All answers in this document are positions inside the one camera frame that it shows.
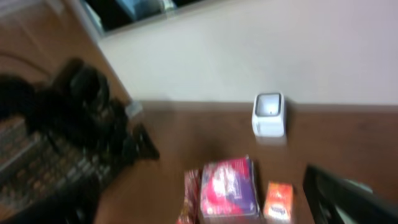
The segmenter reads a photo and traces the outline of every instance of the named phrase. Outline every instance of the pink and purple package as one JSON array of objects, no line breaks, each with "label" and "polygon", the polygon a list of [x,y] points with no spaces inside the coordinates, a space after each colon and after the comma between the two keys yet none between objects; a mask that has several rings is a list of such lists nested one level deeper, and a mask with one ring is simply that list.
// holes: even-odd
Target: pink and purple package
[{"label": "pink and purple package", "polygon": [[258,217],[253,164],[248,157],[211,163],[203,170],[200,208],[205,218]]}]

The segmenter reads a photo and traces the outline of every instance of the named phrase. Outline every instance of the white wall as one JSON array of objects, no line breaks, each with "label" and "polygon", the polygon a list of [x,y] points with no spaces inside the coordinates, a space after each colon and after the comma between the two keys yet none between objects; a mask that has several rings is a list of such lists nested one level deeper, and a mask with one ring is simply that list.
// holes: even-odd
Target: white wall
[{"label": "white wall", "polygon": [[229,0],[99,46],[140,100],[398,105],[398,1]]}]

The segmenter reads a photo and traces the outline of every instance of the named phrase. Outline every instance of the small white box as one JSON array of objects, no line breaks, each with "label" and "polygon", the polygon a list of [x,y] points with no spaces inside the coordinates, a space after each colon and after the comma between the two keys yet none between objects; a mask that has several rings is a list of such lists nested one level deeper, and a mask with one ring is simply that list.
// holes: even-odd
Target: small white box
[{"label": "small white box", "polygon": [[257,137],[279,138],[286,134],[285,97],[281,93],[261,93],[254,100],[252,126]]}]

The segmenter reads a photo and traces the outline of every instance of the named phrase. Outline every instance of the small orange packet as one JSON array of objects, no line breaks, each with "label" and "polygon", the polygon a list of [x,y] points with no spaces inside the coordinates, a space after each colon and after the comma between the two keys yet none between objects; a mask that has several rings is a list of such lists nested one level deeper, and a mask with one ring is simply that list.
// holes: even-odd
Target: small orange packet
[{"label": "small orange packet", "polygon": [[276,182],[268,183],[263,214],[267,220],[278,223],[293,223],[293,186]]}]

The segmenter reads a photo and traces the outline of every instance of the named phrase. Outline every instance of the white container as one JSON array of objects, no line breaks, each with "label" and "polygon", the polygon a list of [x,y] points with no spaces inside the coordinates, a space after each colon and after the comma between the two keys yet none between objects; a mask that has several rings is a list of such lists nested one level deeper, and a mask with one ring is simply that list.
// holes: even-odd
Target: white container
[{"label": "white container", "polygon": [[257,137],[280,138],[286,134],[285,97],[261,93],[254,100],[252,126]]}]

